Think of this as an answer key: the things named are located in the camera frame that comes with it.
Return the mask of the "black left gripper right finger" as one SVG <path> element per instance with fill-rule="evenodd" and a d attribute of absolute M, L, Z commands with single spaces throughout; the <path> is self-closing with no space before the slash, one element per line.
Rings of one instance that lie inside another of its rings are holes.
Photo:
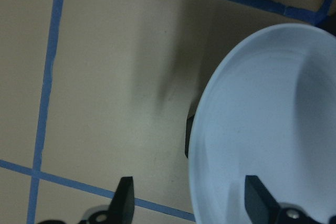
<path fill-rule="evenodd" d="M 246 175 L 244 206 L 251 223 L 335 223 L 335 210 L 320 198 L 298 195 L 296 202 L 278 202 L 256 175 Z"/>

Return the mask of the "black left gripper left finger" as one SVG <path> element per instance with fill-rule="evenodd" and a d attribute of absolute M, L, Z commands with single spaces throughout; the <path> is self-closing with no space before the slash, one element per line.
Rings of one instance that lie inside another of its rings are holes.
<path fill-rule="evenodd" d="M 79 223 L 132 223 L 135 210 L 133 177 L 122 177 L 107 210 L 92 213 Z"/>

